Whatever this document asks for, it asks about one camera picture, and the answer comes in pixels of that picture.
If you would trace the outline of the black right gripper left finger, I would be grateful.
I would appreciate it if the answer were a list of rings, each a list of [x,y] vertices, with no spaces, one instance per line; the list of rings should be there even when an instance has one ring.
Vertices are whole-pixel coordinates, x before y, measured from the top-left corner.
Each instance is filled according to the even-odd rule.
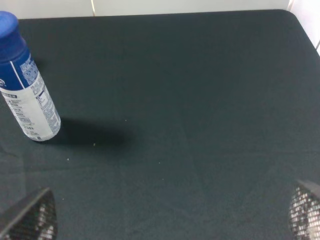
[[[55,240],[58,221],[50,188],[40,188],[0,214],[2,240]]]

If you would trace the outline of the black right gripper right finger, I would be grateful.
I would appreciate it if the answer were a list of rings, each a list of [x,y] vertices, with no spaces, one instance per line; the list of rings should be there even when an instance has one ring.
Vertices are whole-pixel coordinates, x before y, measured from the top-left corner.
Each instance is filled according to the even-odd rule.
[[[289,229],[295,240],[320,238],[320,186],[298,180],[288,212]]]

